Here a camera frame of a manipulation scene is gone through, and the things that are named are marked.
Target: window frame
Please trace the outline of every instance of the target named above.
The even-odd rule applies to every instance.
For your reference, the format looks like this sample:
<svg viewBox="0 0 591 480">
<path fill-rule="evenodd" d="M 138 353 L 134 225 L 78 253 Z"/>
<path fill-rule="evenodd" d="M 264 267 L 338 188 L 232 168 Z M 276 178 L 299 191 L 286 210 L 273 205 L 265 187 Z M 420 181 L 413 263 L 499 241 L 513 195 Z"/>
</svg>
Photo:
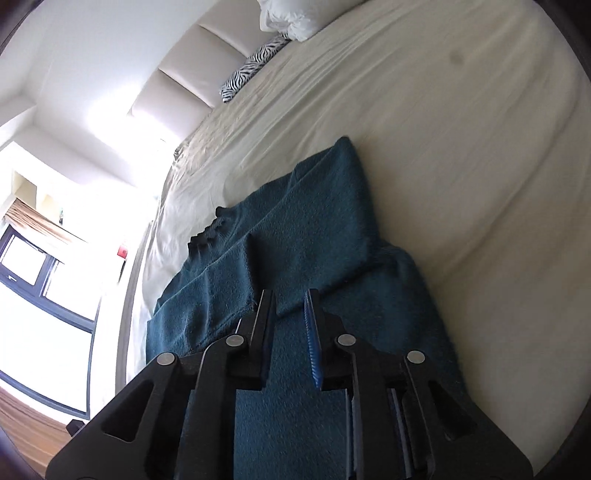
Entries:
<svg viewBox="0 0 591 480">
<path fill-rule="evenodd" d="M 61 320 L 62 322 L 66 322 L 73 327 L 79 328 L 84 332 L 90 333 L 92 336 L 90 338 L 90 350 L 89 350 L 89 358 L 88 358 L 88 372 L 86 375 L 86 411 L 81 411 L 76 408 L 69 407 L 58 401 L 52 400 L 39 392 L 23 385 L 18 380 L 10 377 L 6 373 L 0 370 L 0 380 L 5 381 L 10 386 L 16 388 L 17 390 L 21 391 L 25 395 L 37 400 L 38 402 L 47 405 L 55 410 L 58 410 L 63 413 L 71 414 L 75 417 L 82 418 L 82 419 L 90 419 L 90 370 L 92 366 L 92 350 L 95 343 L 95 329 L 96 329 L 96 322 L 98 320 L 99 312 L 100 312 L 100 304 L 96 309 L 96 314 L 94 320 L 89 320 L 82 315 L 79 315 L 71 310 L 68 310 L 65 307 L 49 300 L 44 295 L 47 291 L 51 274 L 56 268 L 59 260 L 55 257 L 52 257 L 49 253 L 45 252 L 45 250 L 39 248 L 31 241 L 27 240 L 23 237 L 20 233 L 18 233 L 11 225 L 8 225 L 6 230 L 2 232 L 2 236 L 0 236 L 0 261 L 4 256 L 4 252 L 6 251 L 7 247 L 10 245 L 12 239 L 14 237 L 19 238 L 20 240 L 24 241 L 31 247 L 39 250 L 40 252 L 46 254 L 46 260 L 43 262 L 43 266 L 37 276 L 37 281 L 35 285 L 31 285 L 30 283 L 23 280 L 19 275 L 9 270 L 0 262 L 0 283 L 4 286 L 8 287 L 14 293 L 19 295 L 24 300 L 28 301 L 29 303 L 33 304 L 35 307 L 47 312 L 48 314 L 52 315 L 53 317 Z"/>
</svg>

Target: white wall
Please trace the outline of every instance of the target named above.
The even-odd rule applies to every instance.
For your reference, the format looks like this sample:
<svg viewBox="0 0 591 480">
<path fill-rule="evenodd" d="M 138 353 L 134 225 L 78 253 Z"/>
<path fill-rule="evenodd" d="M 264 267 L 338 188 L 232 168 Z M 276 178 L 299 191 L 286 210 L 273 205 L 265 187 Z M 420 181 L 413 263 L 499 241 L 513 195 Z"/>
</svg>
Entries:
<svg viewBox="0 0 591 480">
<path fill-rule="evenodd" d="M 142 231 L 155 201 L 31 126 L 0 151 L 8 163 L 64 208 L 64 227 L 110 251 Z"/>
<path fill-rule="evenodd" d="M 142 149 L 145 141 L 124 117 L 169 49 L 215 0 L 45 1 L 65 8 L 25 85 L 38 105 L 35 123 L 120 179 L 159 193 L 176 145 L 168 157 L 152 154 L 157 144 Z"/>
<path fill-rule="evenodd" d="M 0 56 L 0 105 L 22 91 L 39 45 L 62 3 L 43 2 L 22 23 Z"/>
<path fill-rule="evenodd" d="M 27 97 L 13 97 L 0 106 L 0 148 L 33 122 L 35 104 Z"/>
</svg>

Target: window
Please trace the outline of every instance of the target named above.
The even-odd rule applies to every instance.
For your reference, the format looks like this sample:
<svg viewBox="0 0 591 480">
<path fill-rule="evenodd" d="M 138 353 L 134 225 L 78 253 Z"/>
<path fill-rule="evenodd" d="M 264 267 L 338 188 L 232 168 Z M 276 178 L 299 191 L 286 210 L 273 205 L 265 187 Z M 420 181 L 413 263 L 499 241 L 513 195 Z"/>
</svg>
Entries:
<svg viewBox="0 0 591 480">
<path fill-rule="evenodd" d="M 0 378 L 56 410 L 89 417 L 100 288 L 12 227 L 0 238 Z"/>
</svg>

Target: red fire alarm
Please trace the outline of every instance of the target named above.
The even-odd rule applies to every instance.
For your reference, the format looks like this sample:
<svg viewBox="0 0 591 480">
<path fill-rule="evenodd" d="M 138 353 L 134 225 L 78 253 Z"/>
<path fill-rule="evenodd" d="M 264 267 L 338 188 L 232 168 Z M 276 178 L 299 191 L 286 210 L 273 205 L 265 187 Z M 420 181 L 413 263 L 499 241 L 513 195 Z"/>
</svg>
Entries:
<svg viewBox="0 0 591 480">
<path fill-rule="evenodd" d="M 119 251 L 117 252 L 117 256 L 119 256 L 125 260 L 127 258 L 128 253 L 129 253 L 129 249 L 125 245 L 121 245 L 119 247 Z"/>
</svg>

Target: silver screw head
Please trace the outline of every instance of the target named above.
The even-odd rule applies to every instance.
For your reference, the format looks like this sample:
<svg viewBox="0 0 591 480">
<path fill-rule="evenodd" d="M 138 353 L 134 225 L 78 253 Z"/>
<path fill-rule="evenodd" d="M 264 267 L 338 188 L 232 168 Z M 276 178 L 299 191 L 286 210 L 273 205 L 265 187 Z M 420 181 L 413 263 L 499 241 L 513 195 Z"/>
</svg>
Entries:
<svg viewBox="0 0 591 480">
<path fill-rule="evenodd" d="M 339 336 L 336 341 L 342 346 L 352 346 L 355 344 L 357 339 L 353 335 L 344 333 L 343 335 Z"/>
<path fill-rule="evenodd" d="M 412 364 L 422 364 L 425 361 L 425 354 L 423 352 L 419 352 L 418 350 L 413 350 L 409 352 L 407 355 L 408 361 Z"/>
<path fill-rule="evenodd" d="M 244 337 L 242 335 L 230 335 L 226 338 L 226 344 L 228 346 L 241 346 L 244 343 Z"/>
<path fill-rule="evenodd" d="M 161 353 L 160 355 L 158 355 L 156 361 L 159 365 L 166 367 L 167 365 L 170 365 L 174 362 L 174 355 L 170 352 Z"/>
</svg>

